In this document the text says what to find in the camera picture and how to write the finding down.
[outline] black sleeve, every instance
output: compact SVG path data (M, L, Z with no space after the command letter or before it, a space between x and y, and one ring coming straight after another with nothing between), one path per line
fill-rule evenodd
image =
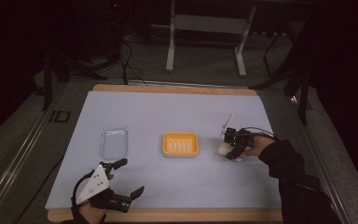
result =
M305 173L303 157L289 141L272 143L258 158L268 165L269 175L279 179L285 224L340 223L319 179Z

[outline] table leg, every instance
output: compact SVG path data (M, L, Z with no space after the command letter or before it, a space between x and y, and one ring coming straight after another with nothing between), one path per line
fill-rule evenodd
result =
M171 1L171 25L170 25L170 46L168 48L167 65L165 70L167 72L173 71L173 60L175 56L175 1Z
M246 76L245 64L244 64L243 58L242 58L242 50L243 50L243 46L245 45L246 38L248 37L249 30L252 25L252 20L255 15L255 9L256 9L256 6L252 6L252 9L251 9L251 12L249 13L248 19L246 20L245 25L243 27L241 42L237 47L234 48L235 58L237 59L237 66L238 66L238 71L240 73L240 77Z

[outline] white device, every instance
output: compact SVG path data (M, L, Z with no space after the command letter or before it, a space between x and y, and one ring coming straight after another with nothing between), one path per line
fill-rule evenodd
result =
M76 203L81 204L89 198L109 188L109 180L107 179L103 166L100 164L89 178L89 182L87 182L86 187L83 188L79 196L76 198Z

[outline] wooden table edge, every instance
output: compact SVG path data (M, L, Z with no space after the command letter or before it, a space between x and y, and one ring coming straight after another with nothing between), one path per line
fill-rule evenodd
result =
M159 92L183 94L216 94L216 95L249 95L257 96L254 90L210 87L175 87L175 86L128 86L97 84L93 91L124 91L124 92Z
M70 209L48 211L48 220L72 219ZM130 208L128 213L108 211L105 222L216 222L282 221L280 208Z

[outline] small white object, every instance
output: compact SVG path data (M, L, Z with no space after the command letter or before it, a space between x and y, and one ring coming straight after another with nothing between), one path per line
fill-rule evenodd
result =
M223 134L225 133L226 128L228 127L228 124L229 124L229 122L231 121L231 119L232 119L233 116L234 116L234 114L229 114L229 118L228 118L226 124L222 126L222 127L223 127L223 130L222 130L222 132L220 133L220 136L223 136Z
M222 156L226 156L228 152L232 150L232 147L229 143L221 143L220 147L217 149L217 153L219 153Z
M99 165L89 178L89 182L86 184L86 187L84 187L80 192L76 199L76 203L81 204L109 187L109 180L107 179L104 168Z

